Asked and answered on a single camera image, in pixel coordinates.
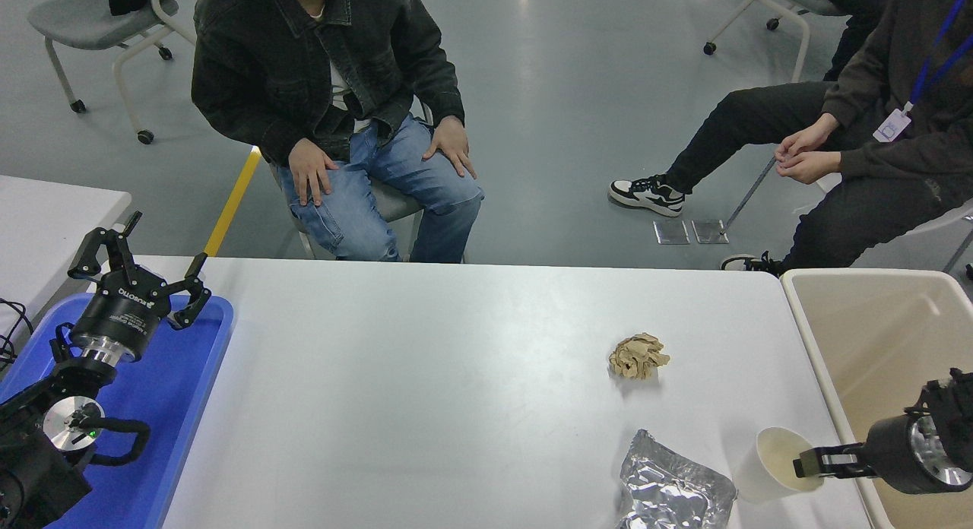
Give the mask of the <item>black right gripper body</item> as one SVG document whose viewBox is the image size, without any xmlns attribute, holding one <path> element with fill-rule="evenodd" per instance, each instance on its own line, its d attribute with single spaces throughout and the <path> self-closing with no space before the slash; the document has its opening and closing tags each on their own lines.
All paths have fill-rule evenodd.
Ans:
<svg viewBox="0 0 973 529">
<path fill-rule="evenodd" d="M 915 457 L 911 434 L 918 419 L 908 415 L 876 422 L 869 429 L 863 454 L 875 474 L 904 494 L 928 494 L 931 479 Z"/>
</svg>

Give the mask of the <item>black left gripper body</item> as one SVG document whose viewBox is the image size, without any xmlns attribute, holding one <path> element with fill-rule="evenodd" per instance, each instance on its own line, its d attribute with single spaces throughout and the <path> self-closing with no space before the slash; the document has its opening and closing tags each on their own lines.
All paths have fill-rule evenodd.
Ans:
<svg viewBox="0 0 973 529">
<path fill-rule="evenodd" d="M 143 355 L 160 321 L 170 313 L 166 297 L 151 293 L 163 287 L 163 277 L 136 269 L 126 279 L 121 271 L 104 274 L 86 309 L 71 329 L 71 343 L 91 348 L 98 340 L 118 344 L 128 355 Z"/>
</svg>

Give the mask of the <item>person's right hand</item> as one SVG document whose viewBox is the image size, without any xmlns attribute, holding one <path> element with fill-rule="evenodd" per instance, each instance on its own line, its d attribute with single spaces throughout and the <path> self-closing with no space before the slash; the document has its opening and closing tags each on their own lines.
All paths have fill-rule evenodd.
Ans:
<svg viewBox="0 0 973 529">
<path fill-rule="evenodd" d="M 323 197 L 333 191 L 329 172 L 338 171 L 340 166 L 308 138 L 295 143 L 288 155 L 288 165 L 299 204 L 320 207 Z"/>
<path fill-rule="evenodd" d="M 815 122 L 803 130 L 796 131 L 788 135 L 781 144 L 775 148 L 775 161 L 783 164 L 807 151 L 815 151 L 827 141 L 830 134 L 840 126 L 836 117 L 831 113 L 824 112 Z"/>
</svg>

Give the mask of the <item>person's left hand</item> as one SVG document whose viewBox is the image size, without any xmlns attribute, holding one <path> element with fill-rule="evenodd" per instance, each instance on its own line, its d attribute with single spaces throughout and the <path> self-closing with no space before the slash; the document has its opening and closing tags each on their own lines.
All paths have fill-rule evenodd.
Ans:
<svg viewBox="0 0 973 529">
<path fill-rule="evenodd" d="M 841 152 L 807 151 L 796 156 L 785 156 L 776 162 L 776 172 L 782 178 L 812 184 L 830 173 L 841 172 Z"/>
<path fill-rule="evenodd" d="M 460 176 L 470 176 L 476 179 L 477 172 L 470 158 L 470 145 L 466 128 L 456 116 L 446 116 L 433 129 L 433 135 L 423 159 L 428 160 L 441 153 L 451 163 L 452 168 Z"/>
</svg>

